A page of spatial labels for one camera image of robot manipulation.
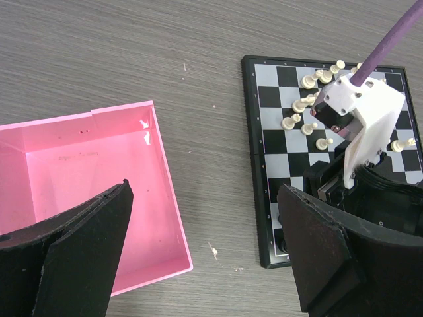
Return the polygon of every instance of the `chess board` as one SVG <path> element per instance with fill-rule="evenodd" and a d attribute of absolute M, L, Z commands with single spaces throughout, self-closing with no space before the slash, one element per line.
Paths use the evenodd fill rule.
<path fill-rule="evenodd" d="M 335 148 L 344 141 L 321 122 L 310 136 L 303 135 L 303 124 L 317 122 L 307 109 L 293 130 L 285 131 L 281 127 L 282 118 L 295 113 L 291 107 L 294 101 L 324 87 L 317 81 L 314 88 L 304 89 L 302 78 L 334 64 L 335 61 L 255 56 L 246 56 L 242 62 L 260 262 L 267 269 L 290 265 L 284 232 L 278 219 L 276 197 L 279 187 L 288 184 L 302 190 L 304 171 L 319 160 L 333 160 Z M 349 73 L 355 66 L 356 63 L 346 63 L 345 69 L 333 80 Z M 380 66 L 370 77 L 386 79 L 389 86 L 406 96 L 391 141 L 405 141 L 413 137 L 416 146 L 396 153 L 388 145 L 387 154 L 392 157 L 395 180 L 416 184 L 423 179 L 423 154 L 405 69 Z M 316 140 L 329 137 L 334 143 L 325 151 L 318 150 Z"/>

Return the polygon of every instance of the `table surface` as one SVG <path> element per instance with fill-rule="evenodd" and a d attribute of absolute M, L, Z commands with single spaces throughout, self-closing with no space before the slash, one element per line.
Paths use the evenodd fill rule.
<path fill-rule="evenodd" d="M 241 58 L 360 62 L 413 2 L 0 0 L 0 124 L 155 102 L 194 271 L 108 317 L 304 316 L 291 268 L 258 260 Z M 406 67 L 420 126 L 421 34 L 383 62 Z"/>

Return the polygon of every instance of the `pink plastic box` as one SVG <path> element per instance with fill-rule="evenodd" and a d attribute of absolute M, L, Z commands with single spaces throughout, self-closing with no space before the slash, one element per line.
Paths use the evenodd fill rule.
<path fill-rule="evenodd" d="M 113 295 L 192 269 L 153 102 L 0 126 L 0 234 L 126 178 L 134 206 Z"/>

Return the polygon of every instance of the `pawn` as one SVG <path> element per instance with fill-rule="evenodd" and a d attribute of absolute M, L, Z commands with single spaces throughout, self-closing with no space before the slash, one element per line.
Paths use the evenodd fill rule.
<path fill-rule="evenodd" d="M 360 67 L 363 65 L 363 63 L 358 63 L 357 67 L 353 67 L 351 68 L 351 73 L 354 75 L 355 73 L 357 73 L 357 70 L 360 69 Z"/>
<path fill-rule="evenodd" d="M 312 89 L 315 88 L 315 83 L 316 81 L 323 75 L 323 71 L 321 69 L 319 69 L 318 71 L 316 71 L 314 74 L 312 75 L 307 75 L 304 76 L 303 79 L 301 80 L 301 85 L 305 88 L 305 89 Z"/>
<path fill-rule="evenodd" d="M 394 150 L 394 152 L 401 152 L 405 147 L 412 147 L 413 145 L 416 145 L 416 140 L 411 138 L 407 141 L 393 141 L 391 143 L 391 148 Z"/>
<path fill-rule="evenodd" d="M 329 139 L 318 139 L 316 141 L 316 148 L 318 148 L 320 151 L 324 151 L 328 148 L 329 144 L 333 143 L 333 139 L 329 138 Z"/>
<path fill-rule="evenodd" d="M 332 80 L 332 76 L 339 73 L 341 69 L 345 68 L 344 61 L 337 61 L 335 65 L 330 66 L 328 71 L 324 71 L 322 77 L 320 77 L 320 81 L 324 84 L 329 84 Z"/>
<path fill-rule="evenodd" d="M 316 130 L 318 127 L 317 122 L 314 122 L 312 124 L 305 124 L 301 127 L 301 132 L 304 135 L 310 135 L 313 133 L 314 130 Z"/>
<path fill-rule="evenodd" d="M 306 98 L 301 98 L 300 100 L 296 100 L 292 104 L 293 111 L 297 112 L 298 114 L 304 112 L 307 106 L 314 104 L 316 98 L 309 94 Z"/>
<path fill-rule="evenodd" d="M 281 126 L 285 130 L 292 130 L 296 123 L 301 121 L 299 114 L 294 114 L 292 117 L 286 117 L 282 120 Z"/>

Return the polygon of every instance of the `white pawn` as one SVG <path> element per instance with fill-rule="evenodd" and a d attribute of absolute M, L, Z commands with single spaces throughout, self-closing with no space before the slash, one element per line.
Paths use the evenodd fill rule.
<path fill-rule="evenodd" d="M 313 133 L 313 130 L 316 130 L 317 129 L 317 122 L 314 122 L 314 123 L 312 123 L 312 124 L 305 124 L 305 125 L 303 125 L 302 127 L 301 127 L 301 132 L 304 134 L 304 135 L 310 135 L 310 134 L 312 134 Z"/>
<path fill-rule="evenodd" d="M 286 117 L 282 120 L 281 126 L 285 130 L 292 130 L 296 123 L 301 121 L 299 114 L 294 114 L 292 117 Z"/>
<path fill-rule="evenodd" d="M 357 67 L 353 67 L 351 68 L 351 73 L 354 75 L 355 73 L 357 73 L 357 70 L 360 69 L 360 67 L 363 65 L 363 63 L 358 63 Z"/>
<path fill-rule="evenodd" d="M 318 139 L 316 141 L 316 148 L 318 148 L 320 151 L 326 150 L 328 148 L 329 144 L 333 143 L 333 139 L 329 138 L 327 140 L 325 139 Z"/>
<path fill-rule="evenodd" d="M 411 138 L 407 141 L 393 141 L 391 148 L 394 152 L 401 152 L 405 147 L 412 147 L 413 145 L 416 145 L 416 140 Z"/>
<path fill-rule="evenodd" d="M 293 111 L 297 112 L 298 114 L 304 112 L 305 108 L 311 104 L 314 104 L 316 98 L 309 94 L 306 98 L 301 98 L 300 100 L 296 100 L 292 104 Z"/>
<path fill-rule="evenodd" d="M 306 89 L 312 89 L 315 88 L 316 81 L 323 75 L 323 71 L 319 69 L 318 71 L 315 71 L 312 75 L 304 76 L 301 80 L 301 84 Z"/>
<path fill-rule="evenodd" d="M 330 69 L 328 71 L 324 71 L 322 77 L 320 77 L 320 81 L 324 84 L 330 83 L 332 80 L 332 76 L 339 73 L 341 69 L 345 68 L 344 61 L 337 61 L 335 65 L 330 66 Z"/>

